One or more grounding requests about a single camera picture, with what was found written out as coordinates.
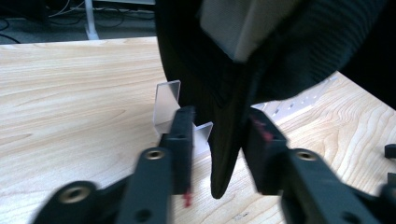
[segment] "light wood surface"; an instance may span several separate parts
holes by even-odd
[[[155,38],[0,46],[0,223],[29,223],[57,188],[101,188],[154,147]],[[291,147],[321,154],[349,185],[376,193],[396,173],[396,113],[340,76],[310,110],[278,123]],[[175,196],[176,223],[280,223],[278,197],[254,191],[242,156],[226,194],[210,196],[210,157],[194,161],[193,205]]]

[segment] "red mark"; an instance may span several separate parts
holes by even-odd
[[[188,189],[187,192],[183,195],[184,199],[184,207],[188,208],[191,206],[191,201],[192,201],[192,194],[191,191]]]

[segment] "transparent plastic sheet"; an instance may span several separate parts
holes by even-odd
[[[178,95],[180,81],[171,81],[157,85],[153,124],[158,135],[169,133],[175,112],[180,108]],[[210,150],[207,139],[212,131],[213,123],[208,122],[194,128],[194,157]]]

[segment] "black mechanical part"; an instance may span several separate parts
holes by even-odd
[[[35,224],[92,223],[96,214],[96,186],[92,182],[77,181],[59,189],[41,209]]]
[[[171,195],[170,150],[146,149],[128,181],[116,223],[170,223]]]
[[[396,186],[396,174],[388,173],[388,184]]]
[[[52,195],[34,223],[171,223],[171,195],[191,190],[193,119],[193,107],[180,108],[161,147],[143,151],[133,175],[99,190],[88,181],[68,184]]]
[[[385,158],[396,159],[396,144],[389,144],[385,146]]]
[[[318,154],[289,150],[283,171],[281,203],[288,223],[379,223]]]
[[[173,194],[191,191],[194,116],[193,106],[180,108],[175,114],[170,133],[164,134],[160,142],[160,147],[169,148],[173,153]]]
[[[243,147],[256,189],[277,195],[280,189],[281,155],[289,150],[286,137],[260,110],[250,108],[247,145]]]

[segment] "black cloth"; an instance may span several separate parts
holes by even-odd
[[[179,103],[196,107],[196,123],[214,122],[209,138],[211,192],[228,187],[246,142],[249,107],[282,100],[343,67],[369,33],[386,0],[304,0],[249,57],[231,59],[202,31],[199,0],[157,0],[163,69],[180,80]]]

